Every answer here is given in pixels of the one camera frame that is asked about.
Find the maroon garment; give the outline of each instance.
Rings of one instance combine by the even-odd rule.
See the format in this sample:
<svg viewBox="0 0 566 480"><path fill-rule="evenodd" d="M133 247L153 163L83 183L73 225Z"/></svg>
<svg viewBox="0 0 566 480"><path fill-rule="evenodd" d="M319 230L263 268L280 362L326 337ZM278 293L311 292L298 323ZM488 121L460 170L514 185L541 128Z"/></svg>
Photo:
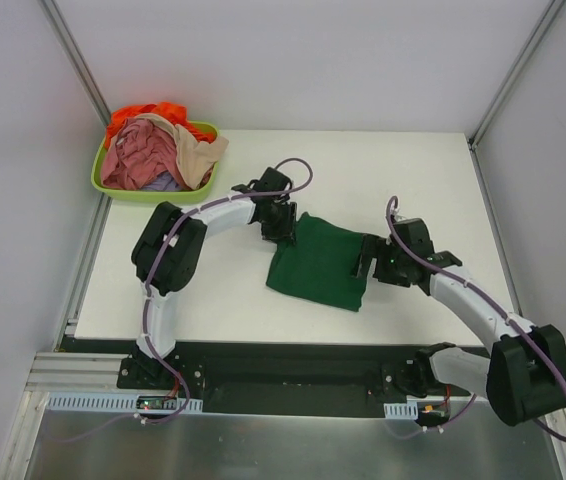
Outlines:
<svg viewBox="0 0 566 480"><path fill-rule="evenodd" d="M168 171L178 179L174 138L144 118L128 118L101 167L104 187L139 190Z"/></svg>

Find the gray wall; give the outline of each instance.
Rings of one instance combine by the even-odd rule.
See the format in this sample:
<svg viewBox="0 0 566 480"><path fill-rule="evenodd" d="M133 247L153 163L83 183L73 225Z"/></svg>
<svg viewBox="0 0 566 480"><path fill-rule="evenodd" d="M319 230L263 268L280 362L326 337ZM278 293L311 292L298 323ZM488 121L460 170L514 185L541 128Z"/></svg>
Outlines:
<svg viewBox="0 0 566 480"><path fill-rule="evenodd" d="M566 337L566 9L478 156L522 308Z"/></svg>
<svg viewBox="0 0 566 480"><path fill-rule="evenodd" d="M465 133L547 3L58 0L112 109L168 99L224 128Z"/></svg>
<svg viewBox="0 0 566 480"><path fill-rule="evenodd" d="M59 326L102 131L37 3L0 1L0 455L34 353Z"/></svg>

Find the green laundry basket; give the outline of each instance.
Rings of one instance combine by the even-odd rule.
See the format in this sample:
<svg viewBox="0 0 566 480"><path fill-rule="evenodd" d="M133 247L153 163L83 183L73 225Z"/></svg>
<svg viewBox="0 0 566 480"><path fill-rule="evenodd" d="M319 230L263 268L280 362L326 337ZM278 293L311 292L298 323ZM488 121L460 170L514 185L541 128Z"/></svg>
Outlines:
<svg viewBox="0 0 566 480"><path fill-rule="evenodd" d="M205 122L191 122L196 128L204 133L213 133L214 137L218 137L218 129L211 123ZM117 190L114 188L107 188L101 184L101 166L105 159L107 150L103 147L105 139L101 142L101 146L96 152L94 158L94 165L92 165L92 185L99 192L109 195L115 200L124 200L127 202L143 202L143 203L200 203L210 194L212 184L216 179L216 172L219 168L218 163L212 167L212 175L210 180L198 190L182 191L182 192L146 192L144 190Z"/></svg>

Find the dark green fabric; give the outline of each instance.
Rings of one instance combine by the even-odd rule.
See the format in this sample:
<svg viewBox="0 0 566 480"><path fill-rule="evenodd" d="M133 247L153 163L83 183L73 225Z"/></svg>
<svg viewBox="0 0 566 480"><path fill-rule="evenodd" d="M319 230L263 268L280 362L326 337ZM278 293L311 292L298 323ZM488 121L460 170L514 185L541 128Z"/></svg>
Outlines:
<svg viewBox="0 0 566 480"><path fill-rule="evenodd" d="M358 312L367 286L352 270L363 234L304 213L296 224L296 245L278 244L266 285L277 292Z"/></svg>

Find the beige cloth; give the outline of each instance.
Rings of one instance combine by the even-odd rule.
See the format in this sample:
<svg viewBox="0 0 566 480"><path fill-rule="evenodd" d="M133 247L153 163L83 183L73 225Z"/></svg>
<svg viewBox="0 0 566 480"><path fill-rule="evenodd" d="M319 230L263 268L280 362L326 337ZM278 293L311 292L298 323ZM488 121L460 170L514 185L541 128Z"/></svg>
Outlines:
<svg viewBox="0 0 566 480"><path fill-rule="evenodd" d="M207 171L218 162L229 141L218 136L212 143L197 142L194 135L181 125L172 125L156 113L141 113L135 118L146 118L156 127L172 135L176 144L176 166L183 180L192 190L201 186L201 180Z"/></svg>

